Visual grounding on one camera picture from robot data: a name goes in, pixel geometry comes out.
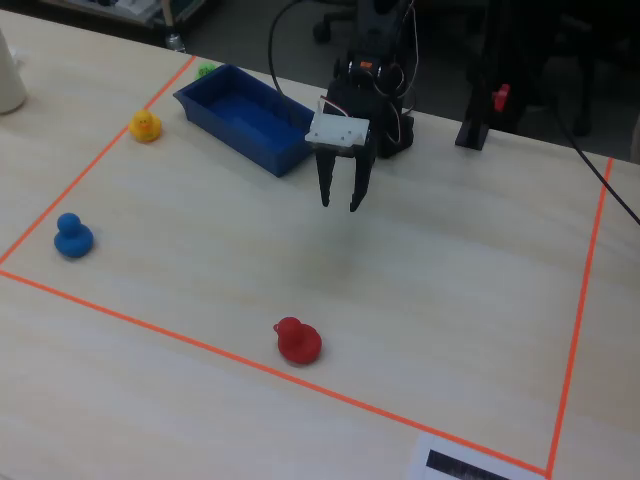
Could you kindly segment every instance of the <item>rubber duck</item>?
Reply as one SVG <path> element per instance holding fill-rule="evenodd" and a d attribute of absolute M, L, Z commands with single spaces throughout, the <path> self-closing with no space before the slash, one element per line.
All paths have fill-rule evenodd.
<path fill-rule="evenodd" d="M 299 365 L 313 363 L 322 350 L 322 339 L 310 325 L 294 317 L 286 317 L 273 326 L 278 334 L 278 350 L 290 362 Z"/>
<path fill-rule="evenodd" d="M 153 142 L 162 134 L 162 120 L 148 110 L 140 110 L 129 123 L 129 131 L 139 142 Z"/>
<path fill-rule="evenodd" d="M 75 213 L 60 215 L 58 230 L 53 244 L 65 257 L 83 257 L 93 247 L 93 233 L 89 227 L 80 222 L 80 218 Z"/>

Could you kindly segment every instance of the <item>blue bin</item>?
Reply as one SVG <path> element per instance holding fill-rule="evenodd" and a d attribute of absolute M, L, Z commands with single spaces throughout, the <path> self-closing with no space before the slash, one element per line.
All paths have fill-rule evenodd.
<path fill-rule="evenodd" d="M 233 65 L 223 65 L 174 93 L 187 119 L 280 177 L 311 154 L 304 136 L 313 112 Z"/>

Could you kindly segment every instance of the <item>wire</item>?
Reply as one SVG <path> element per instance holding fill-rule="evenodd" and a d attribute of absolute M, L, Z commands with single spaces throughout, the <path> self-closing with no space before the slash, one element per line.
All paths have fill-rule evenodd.
<path fill-rule="evenodd" d="M 400 83 L 396 87 L 396 92 L 397 92 L 398 90 L 400 90 L 402 85 L 404 85 L 404 70 L 402 70 L 402 67 L 398 63 L 392 63 L 391 68 L 393 69 L 394 67 L 400 70 L 400 75 L 402 75 L 402 77 L 400 78 Z"/>
<path fill-rule="evenodd" d="M 287 13 L 287 11 L 296 6 L 298 3 L 302 3 L 304 0 L 292 0 L 290 3 L 288 3 L 287 5 L 285 5 L 282 10 L 280 10 L 280 12 L 278 12 L 278 15 L 276 15 L 276 17 L 273 19 L 273 22 L 271 23 L 271 28 L 269 29 L 269 44 L 267 46 L 267 56 L 269 59 L 269 72 L 271 73 L 271 78 L 273 79 L 273 84 L 276 87 L 276 90 L 278 90 L 278 93 L 280 94 L 280 96 L 282 97 L 282 101 L 284 102 L 284 106 L 287 108 L 287 111 L 289 113 L 289 123 L 291 125 L 293 125 L 293 119 L 295 118 L 295 114 L 293 113 L 293 108 L 291 108 L 291 105 L 289 105 L 288 102 L 288 98 L 287 96 L 282 92 L 282 89 L 280 88 L 280 84 L 278 83 L 278 78 L 276 77 L 276 71 L 275 68 L 273 66 L 273 34 L 276 30 L 276 25 L 278 24 L 278 21 L 280 20 L 280 18 Z"/>
<path fill-rule="evenodd" d="M 554 108 L 554 106 L 550 102 L 548 102 L 548 105 L 549 105 L 549 108 L 551 109 L 551 112 L 553 113 L 554 118 L 556 119 L 556 123 L 558 124 L 560 131 L 564 134 L 565 137 L 567 137 L 567 140 L 569 141 L 573 149 L 578 153 L 578 155 L 580 155 L 580 158 L 584 160 L 584 163 L 587 164 L 587 166 L 591 169 L 591 171 L 595 174 L 595 176 L 598 177 L 598 180 L 600 180 L 602 184 L 606 187 L 606 189 L 609 190 L 609 193 L 611 194 L 611 196 L 615 198 L 618 201 L 618 203 L 622 206 L 622 208 L 624 208 L 627 211 L 627 213 L 631 216 L 631 218 L 633 218 L 636 221 L 636 223 L 640 225 L 640 218 L 638 218 L 638 215 L 636 215 L 636 213 L 633 210 L 631 210 L 631 207 L 629 207 L 629 205 L 627 205 L 626 202 L 622 200 L 622 198 L 620 198 L 620 195 L 616 193 L 613 187 L 609 185 L 609 182 L 605 180 L 605 178 L 600 174 L 598 169 L 593 165 L 593 163 L 591 163 L 591 161 L 584 154 L 584 152 L 578 145 L 578 142 L 576 141 L 575 137 L 569 131 L 567 126 L 564 124 L 564 122 L 562 121 L 562 118 L 560 118 L 558 109 Z"/>
<path fill-rule="evenodd" d="M 409 4 L 409 8 L 407 8 L 407 13 L 405 13 L 404 17 L 402 17 L 402 23 L 404 23 L 404 21 L 407 19 L 407 16 L 409 15 L 409 11 L 411 11 L 411 9 L 415 4 L 416 4 L 416 0 L 411 0 L 411 3 Z"/>
<path fill-rule="evenodd" d="M 402 142 L 402 131 L 400 130 L 400 115 L 398 114 L 398 110 L 393 103 L 389 102 L 389 105 L 391 105 L 393 112 L 396 114 L 396 119 L 398 120 L 398 140 L 394 140 L 393 138 L 391 138 L 389 132 L 386 132 L 387 138 L 391 140 L 395 145 L 399 145 Z"/>
<path fill-rule="evenodd" d="M 375 88 L 376 92 L 378 92 L 378 95 L 385 98 L 389 96 L 388 93 L 384 93 L 382 90 L 380 90 L 380 87 L 378 87 L 378 84 L 376 83 L 376 77 L 373 76 L 373 73 L 371 73 L 369 70 L 362 71 L 371 77 L 371 83 L 373 83 L 373 88 Z"/>
<path fill-rule="evenodd" d="M 413 92 L 413 103 L 411 104 L 409 109 L 402 114 L 402 116 L 404 116 L 404 117 L 406 117 L 411 112 L 413 112 L 413 110 L 416 108 L 416 105 L 418 103 L 418 92 L 416 91 L 416 88 L 415 87 L 411 87 L 411 91 Z"/>
<path fill-rule="evenodd" d="M 513 9 L 511 8 L 512 7 L 512 2 L 513 2 L 513 0 L 511 0 L 509 2 L 509 9 L 511 10 L 509 12 L 509 14 L 510 14 L 509 17 L 513 19 L 514 18 Z M 516 41 L 515 43 L 518 46 L 518 50 L 520 52 L 520 56 L 522 57 L 522 64 L 524 65 L 525 73 L 527 74 L 527 77 L 529 77 L 529 81 L 531 82 L 531 84 L 535 87 L 535 89 L 540 94 L 540 97 L 547 104 L 547 107 L 549 108 L 549 110 L 551 110 L 551 112 L 553 114 L 553 117 L 555 118 L 556 123 L 558 124 L 558 128 L 560 128 L 560 131 L 566 137 L 566 139 L 569 141 L 569 143 L 571 144 L 573 149 L 580 156 L 580 158 L 584 161 L 584 163 L 587 164 L 587 166 L 591 169 L 591 171 L 594 173 L 594 175 L 596 177 L 598 177 L 598 180 L 600 180 L 600 182 L 602 182 L 602 184 L 609 191 L 611 196 L 613 198 L 615 198 L 617 200 L 617 202 L 622 206 L 622 208 L 624 208 L 627 211 L 627 213 L 631 216 L 631 218 L 633 218 L 635 220 L 635 222 L 638 225 L 640 225 L 640 218 L 638 218 L 638 215 L 636 215 L 636 213 L 633 210 L 631 210 L 631 207 L 629 207 L 629 205 L 627 205 L 626 202 L 624 200 L 622 200 L 620 195 L 618 195 L 616 193 L 616 191 L 611 187 L 611 185 L 609 185 L 609 182 L 607 182 L 607 180 L 600 174 L 600 172 L 593 165 L 593 163 L 591 163 L 591 161 L 587 158 L 587 156 L 584 154 L 584 152 L 582 151 L 582 149 L 578 145 L 578 142 L 576 141 L 576 139 L 573 136 L 573 134 L 571 133 L 571 131 L 567 128 L 565 123 L 562 121 L 562 118 L 560 117 L 560 113 L 558 112 L 557 106 L 554 105 L 554 102 L 549 100 L 549 95 L 547 94 L 546 89 L 544 87 L 542 87 L 542 85 L 539 84 L 539 82 L 536 79 L 535 75 L 531 71 L 531 68 L 529 66 L 529 62 L 527 61 L 527 55 L 525 54 L 524 47 L 522 46 L 522 43 L 520 41 L 520 35 L 518 33 L 516 33 L 516 30 L 517 30 L 517 28 L 513 28 L 512 29 L 513 37 L 514 37 L 514 39 Z"/>
<path fill-rule="evenodd" d="M 342 108 L 341 106 L 339 106 L 337 103 L 332 102 L 331 100 L 329 100 L 327 97 L 325 97 L 324 95 L 321 95 L 320 98 L 322 100 L 324 100 L 325 103 L 328 103 L 329 105 L 331 105 L 333 108 L 335 108 L 336 110 L 338 110 L 341 114 L 343 114 L 345 117 L 350 117 L 351 115 L 349 115 L 347 113 L 347 111 Z"/>
<path fill-rule="evenodd" d="M 411 10 L 411 13 L 413 14 L 413 36 L 416 40 L 416 65 L 413 68 L 413 75 L 411 76 L 411 82 L 409 82 L 409 85 L 407 86 L 407 89 L 404 91 L 404 93 L 402 95 L 399 95 L 398 98 L 403 98 L 407 93 L 409 93 L 409 90 L 411 90 L 411 88 L 413 87 L 413 82 L 415 82 L 416 80 L 416 75 L 418 74 L 418 63 L 420 61 L 420 54 L 418 53 L 418 23 L 416 20 L 416 9 L 413 7 L 413 2 L 411 2 L 411 6 L 409 7 L 409 10 Z"/>

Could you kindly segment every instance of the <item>orange tape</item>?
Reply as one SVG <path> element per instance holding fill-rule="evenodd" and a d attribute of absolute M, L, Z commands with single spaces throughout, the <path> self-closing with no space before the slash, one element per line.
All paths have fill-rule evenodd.
<path fill-rule="evenodd" d="M 189 68 L 189 66 L 193 63 L 193 61 L 195 60 L 195 56 L 192 56 L 187 63 L 185 63 L 180 70 L 178 70 L 178 72 L 171 78 L 171 80 L 169 80 L 164 87 L 162 87 L 152 98 L 151 100 L 149 100 L 147 102 L 147 104 L 144 106 L 145 109 L 148 109 L 149 107 L 151 107 L 157 100 L 158 98 L 160 98 L 160 96 L 167 91 L 167 89 L 169 87 L 171 87 L 171 85 L 173 85 L 175 83 L 175 81 L 180 78 L 180 76 L 185 72 L 185 70 L 187 68 Z M 42 214 L 36 219 L 35 222 L 33 222 L 31 224 L 31 226 L 29 226 L 29 228 L 27 228 L 27 230 L 20 236 L 20 238 L 18 238 L 18 240 L 16 240 L 16 242 L 11 245 L 11 247 L 9 247 L 9 250 L 7 250 L 5 252 L 4 255 L 2 255 L 2 257 L 0 257 L 0 265 L 2 265 L 7 258 L 9 258 L 11 256 L 11 254 L 13 254 L 13 252 L 15 252 L 17 250 L 17 248 L 22 245 L 22 243 L 27 239 L 27 237 L 29 237 L 29 235 L 31 235 L 31 233 L 38 228 L 38 225 L 40 225 L 42 223 L 42 221 L 47 218 L 47 216 L 60 204 L 60 202 L 62 202 L 62 200 L 64 200 L 64 198 L 69 194 L 69 192 L 71 190 L 73 190 L 76 185 L 78 185 L 78 183 L 80 183 L 80 180 L 82 180 L 85 175 L 87 173 L 89 173 L 91 171 L 91 169 L 93 167 L 95 167 L 97 165 L 97 163 L 102 160 L 102 158 L 107 154 L 107 152 L 109 152 L 109 150 L 111 150 L 113 148 L 113 146 L 118 143 L 118 140 L 120 140 L 122 138 L 122 136 L 127 132 L 128 127 L 124 127 L 122 130 L 120 130 L 120 132 L 118 132 L 118 134 L 115 136 L 115 138 L 113 140 L 111 140 L 109 142 L 109 144 L 104 147 L 104 149 L 102 149 L 102 151 L 98 154 L 98 156 L 96 158 L 93 159 L 93 161 L 87 165 L 85 167 L 84 170 L 82 170 L 82 172 L 80 173 L 80 175 L 78 175 L 75 180 L 73 182 L 71 182 L 71 184 L 64 189 L 64 191 L 60 194 L 60 196 L 58 198 L 56 198 L 54 200 L 54 202 L 49 205 L 49 207 L 42 212 Z"/>
<path fill-rule="evenodd" d="M 609 158 L 607 162 L 607 170 L 604 178 L 608 182 L 613 169 L 613 158 Z M 560 396 L 560 406 L 556 417 L 556 425 L 553 430 L 553 438 L 551 440 L 551 451 L 547 461 L 547 469 L 545 477 L 551 480 L 553 476 L 553 467 L 556 463 L 558 454 L 558 445 L 560 443 L 560 434 L 562 433 L 562 424 L 567 410 L 567 402 L 569 400 L 569 390 L 571 389 L 571 377 L 573 376 L 573 367 L 575 366 L 576 353 L 578 351 L 578 340 L 580 340 L 580 329 L 582 328 L 582 317 L 584 315 L 584 306 L 587 302 L 587 293 L 589 291 L 589 279 L 591 277 L 591 266 L 593 265 L 593 256 L 596 253 L 596 243 L 598 241 L 598 232 L 600 230 L 600 221 L 602 219 L 602 211 L 604 209 L 605 199 L 607 198 L 607 189 L 603 185 L 600 189 L 600 199 L 598 200 L 598 209 L 593 222 L 593 230 L 591 231 L 591 241 L 589 242 L 589 250 L 587 252 L 587 260 L 584 265 L 584 274 L 582 275 L 582 287 L 580 288 L 580 299 L 578 300 L 578 310 L 576 312 L 576 323 L 573 326 L 573 337 L 571 338 L 571 348 L 569 349 L 569 362 L 564 375 L 564 384 L 562 385 L 562 395 Z"/>
<path fill-rule="evenodd" d="M 91 303 L 91 302 L 89 302 L 87 300 L 83 300 L 81 298 L 74 297 L 73 295 L 70 295 L 68 293 L 62 292 L 62 291 L 57 290 L 57 289 L 52 288 L 52 287 L 48 287 L 48 286 L 43 285 L 43 284 L 38 283 L 38 282 L 34 282 L 33 280 L 29 280 L 27 278 L 20 277 L 19 275 L 15 275 L 13 273 L 6 272 L 4 270 L 0 270 L 0 276 L 9 278 L 11 280 L 15 280 L 15 281 L 23 283 L 25 285 L 29 285 L 30 287 L 37 288 L 37 289 L 42 290 L 44 292 L 51 293 L 51 294 L 56 295 L 58 297 L 64 298 L 66 300 L 69 300 L 71 302 L 77 303 L 78 305 L 82 305 L 84 307 L 91 308 L 92 310 L 95 310 L 97 312 L 104 313 L 106 315 L 109 315 L 111 317 L 114 317 L 114 318 L 117 318 L 117 319 L 120 319 L 120 320 L 124 320 L 125 322 L 132 323 L 134 325 L 137 325 L 139 327 L 145 328 L 147 330 L 150 330 L 152 332 L 158 333 L 160 335 L 164 335 L 166 337 L 173 338 L 175 340 L 178 340 L 178 341 L 183 342 L 183 343 L 187 343 L 187 344 L 192 345 L 194 347 L 201 348 L 203 350 L 207 350 L 209 352 L 215 353 L 216 355 L 220 355 L 222 357 L 228 358 L 229 360 L 233 360 L 235 362 L 241 363 L 243 365 L 246 365 L 248 367 L 254 368 L 256 370 L 260 370 L 261 372 L 268 373 L 269 375 L 276 376 L 276 377 L 281 378 L 283 380 L 286 380 L 288 382 L 295 383 L 296 385 L 299 385 L 299 386 L 304 387 L 304 388 L 308 388 L 309 390 L 313 390 L 314 392 L 321 393 L 323 395 L 326 395 L 327 397 L 331 397 L 331 398 L 334 398 L 334 399 L 339 400 L 341 402 L 348 403 L 349 405 L 352 405 L 354 407 L 361 408 L 362 410 L 366 410 L 366 411 L 368 411 L 370 413 L 373 413 L 375 415 L 380 415 L 381 417 L 388 418 L 389 420 L 393 420 L 395 422 L 402 423 L 402 424 L 407 425 L 409 427 L 413 427 L 413 428 L 416 428 L 416 429 L 421 430 L 423 432 L 427 432 L 427 433 L 430 433 L 432 435 L 436 435 L 438 437 L 444 438 L 446 440 L 450 440 L 452 442 L 455 442 L 457 444 L 460 444 L 460 445 L 463 445 L 465 447 L 471 448 L 473 450 L 476 450 L 478 452 L 484 453 L 484 454 L 489 455 L 491 457 L 503 460 L 503 461 L 505 461 L 507 463 L 510 463 L 510 464 L 515 465 L 515 466 L 520 467 L 520 468 L 523 468 L 523 469 L 528 470 L 530 472 L 537 473 L 539 475 L 544 475 L 544 473 L 545 473 L 544 469 L 542 469 L 540 467 L 536 467 L 534 465 L 530 465 L 530 464 L 528 464 L 526 462 L 523 462 L 522 460 L 519 460 L 517 458 L 510 457 L 509 455 L 506 455 L 504 453 L 498 452 L 496 450 L 492 450 L 492 449 L 487 448 L 487 447 L 483 447 L 482 445 L 470 442 L 468 440 L 465 440 L 463 438 L 457 437 L 457 436 L 452 435 L 450 433 L 443 432 L 442 430 L 437 430 L 435 428 L 429 427 L 429 426 L 424 425 L 422 423 L 415 422 L 415 421 L 410 420 L 410 419 L 405 418 L 405 417 L 401 417 L 400 415 L 396 415 L 395 413 L 388 412 L 387 410 L 383 410 L 381 408 L 374 407 L 373 405 L 369 405 L 368 403 L 361 402 L 360 400 L 356 400 L 354 398 L 348 397 L 348 396 L 343 395 L 341 393 L 334 392 L 333 390 L 329 390 L 328 388 L 321 387 L 321 386 L 313 384 L 311 382 L 307 382 L 306 380 L 302 380 L 301 378 L 294 377 L 293 375 L 289 375 L 288 373 L 281 372 L 280 370 L 276 370 L 273 367 L 269 367 L 267 365 L 262 365 L 261 363 L 254 362 L 253 360 L 249 360 L 247 358 L 241 357 L 240 355 L 236 355 L 235 353 L 231 353 L 231 352 L 228 352 L 226 350 L 222 350 L 221 348 L 214 347 L 213 345 L 209 345 L 209 344 L 206 344 L 204 342 L 201 342 L 200 340 L 196 340 L 194 338 L 187 337 L 186 335 L 182 335 L 181 333 L 176 333 L 176 332 L 173 332 L 171 330 L 167 330 L 166 328 L 162 328 L 162 327 L 158 327 L 157 325 L 153 325 L 152 323 L 148 323 L 148 322 L 139 320 L 137 318 L 130 317 L 129 315 L 125 315 L 123 313 L 116 312 L 115 310 L 111 310 L 110 308 L 106 308 L 106 307 L 102 307 L 100 305 L 96 305 L 95 303 Z"/>

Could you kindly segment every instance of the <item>red rubber duck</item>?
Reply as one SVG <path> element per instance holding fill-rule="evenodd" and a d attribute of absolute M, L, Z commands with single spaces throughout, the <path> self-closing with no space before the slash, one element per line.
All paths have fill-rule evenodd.
<path fill-rule="evenodd" d="M 310 325 L 287 317 L 276 323 L 273 329 L 278 334 L 278 350 L 290 362 L 308 365 L 320 355 L 322 339 Z"/>

